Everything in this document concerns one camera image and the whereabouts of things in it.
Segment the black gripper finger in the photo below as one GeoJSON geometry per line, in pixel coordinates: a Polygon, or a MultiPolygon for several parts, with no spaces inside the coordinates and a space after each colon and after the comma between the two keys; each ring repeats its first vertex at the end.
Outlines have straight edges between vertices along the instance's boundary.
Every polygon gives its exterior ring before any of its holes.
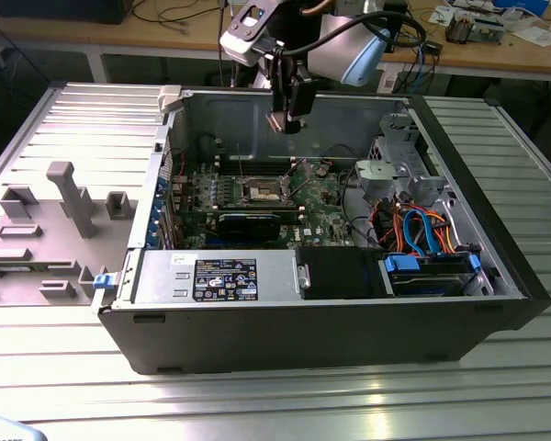
{"type": "Polygon", "coordinates": [[[316,96],[316,81],[303,62],[296,62],[284,76],[284,133],[295,134],[302,129],[301,120],[312,109],[316,96]]]}
{"type": "Polygon", "coordinates": [[[283,52],[285,47],[276,44],[267,58],[270,88],[273,96],[272,112],[285,113],[287,111],[287,96],[285,91],[285,75],[283,52]]]}

